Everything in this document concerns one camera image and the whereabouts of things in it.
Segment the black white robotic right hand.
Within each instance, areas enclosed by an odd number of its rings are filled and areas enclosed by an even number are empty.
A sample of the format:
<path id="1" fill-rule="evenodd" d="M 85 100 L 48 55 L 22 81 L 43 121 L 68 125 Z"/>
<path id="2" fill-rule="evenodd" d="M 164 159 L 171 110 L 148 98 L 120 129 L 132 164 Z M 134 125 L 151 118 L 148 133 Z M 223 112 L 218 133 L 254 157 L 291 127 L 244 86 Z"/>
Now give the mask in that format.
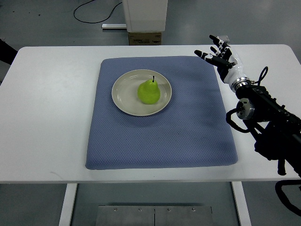
<path id="1" fill-rule="evenodd" d="M 231 89 L 234 89 L 239 82 L 249 83 L 250 80 L 244 73 L 243 63 L 235 49 L 219 37 L 210 35 L 209 38 L 214 44 L 210 47 L 212 52 L 195 50 L 194 53 L 207 63 L 216 66 L 222 82 L 228 84 Z"/>

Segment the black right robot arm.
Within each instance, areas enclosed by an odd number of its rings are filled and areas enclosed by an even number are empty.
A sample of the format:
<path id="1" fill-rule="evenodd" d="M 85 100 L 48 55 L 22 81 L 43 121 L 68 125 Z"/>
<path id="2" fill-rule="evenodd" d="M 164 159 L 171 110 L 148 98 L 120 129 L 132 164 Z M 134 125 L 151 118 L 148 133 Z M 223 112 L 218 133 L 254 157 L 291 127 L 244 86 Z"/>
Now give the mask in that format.
<path id="1" fill-rule="evenodd" d="M 301 120 L 279 105 L 261 81 L 268 72 L 264 67 L 258 81 L 243 79 L 235 86 L 239 102 L 226 114 L 226 122 L 235 130 L 251 133 L 254 150 L 277 161 L 277 172 L 286 175 L 285 163 L 301 173 Z"/>

